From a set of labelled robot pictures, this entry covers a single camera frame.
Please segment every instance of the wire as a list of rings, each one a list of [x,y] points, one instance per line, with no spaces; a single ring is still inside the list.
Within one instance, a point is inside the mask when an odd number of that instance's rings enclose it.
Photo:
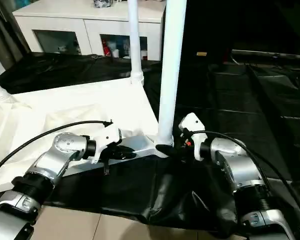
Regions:
[[[288,182],[285,180],[284,176],[278,171],[278,169],[271,163],[269,162],[267,159],[265,159],[264,157],[262,157],[260,154],[256,154],[253,151],[251,151],[249,148],[247,148],[242,142],[238,141],[237,139],[230,137],[226,134],[220,133],[220,132],[216,132],[216,131],[206,131],[206,130],[200,130],[200,131],[192,131],[192,134],[212,134],[212,135],[217,135],[219,137],[223,137],[226,139],[229,139],[230,141],[234,142],[235,144],[239,145],[241,148],[243,148],[247,154],[250,156],[251,160],[253,161],[253,163],[256,165],[256,167],[259,169],[260,174],[265,182],[265,184],[268,186],[268,188],[271,189],[269,180],[267,178],[267,176],[265,175],[264,171],[262,170],[262,168],[260,167],[259,163],[257,162],[257,158],[261,161],[263,161],[265,164],[267,164],[274,172],[275,174],[279,177],[279,179],[282,181],[282,183],[284,184],[284,186],[286,187],[286,189],[288,190],[288,192],[290,193],[290,195],[292,196],[292,198],[294,199],[294,201],[296,202],[297,206],[300,209],[300,200],[298,198],[298,196],[295,194],[295,192],[292,190],[291,186],[288,184]]]
[[[49,135],[49,134],[52,134],[56,131],[59,131],[61,129],[65,129],[65,128],[68,128],[68,127],[72,127],[72,126],[75,126],[75,125],[81,125],[81,124],[103,124],[104,126],[108,126],[110,124],[112,124],[111,122],[107,122],[107,121],[98,121],[98,120],[90,120],[90,121],[78,121],[78,122],[73,122],[73,123],[70,123],[70,124],[67,124],[67,125],[63,125],[63,126],[59,126],[59,127],[56,127],[54,129],[51,129],[49,131],[46,131],[38,136],[35,136],[34,138],[30,139],[29,141],[25,142],[24,144],[22,144],[21,146],[19,146],[18,148],[16,148],[15,150],[13,150],[11,153],[9,153],[4,159],[2,159],[0,161],[0,168],[13,156],[15,155],[17,152],[19,152],[20,150],[22,150],[23,148],[25,148],[26,146],[28,146],[29,144],[33,143],[34,141],[46,136],[46,135]]]

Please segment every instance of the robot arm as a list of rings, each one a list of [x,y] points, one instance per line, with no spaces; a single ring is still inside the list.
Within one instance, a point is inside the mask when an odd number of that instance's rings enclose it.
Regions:
[[[194,113],[188,114],[179,128],[184,134],[205,130]],[[251,240],[295,240],[259,169],[246,151],[229,139],[214,138],[211,143],[207,143],[207,138],[205,133],[190,134],[188,139],[185,137],[184,145],[193,145],[197,161],[209,157],[224,173],[235,200],[239,227],[246,233],[252,233]],[[269,228],[274,226],[281,227],[283,231],[269,232]]]
[[[88,136],[61,133],[23,177],[16,177],[12,190],[0,198],[0,240],[29,240],[39,211],[71,161],[93,157],[98,162],[102,150],[121,141],[120,130],[111,124],[95,140]]]

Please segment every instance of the black fabric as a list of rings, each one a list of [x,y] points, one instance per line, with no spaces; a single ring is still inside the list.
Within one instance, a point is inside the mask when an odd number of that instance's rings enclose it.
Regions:
[[[158,118],[161,63],[145,61],[144,90]],[[129,60],[32,53],[0,76],[10,93],[107,81],[129,75]],[[300,197],[300,72],[182,62],[174,134],[194,112],[207,130],[227,133],[271,161]],[[277,176],[260,162],[292,224],[300,213]],[[148,156],[64,177],[47,205],[136,219],[148,225],[236,232],[235,206],[220,171],[193,161]]]

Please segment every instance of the cabinet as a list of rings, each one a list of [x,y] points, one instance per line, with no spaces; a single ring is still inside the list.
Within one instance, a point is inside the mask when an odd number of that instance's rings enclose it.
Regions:
[[[166,2],[139,1],[142,52],[148,60],[160,60]],[[103,55],[103,40],[129,55],[128,3],[95,8],[93,0],[39,0],[13,12],[33,52]]]

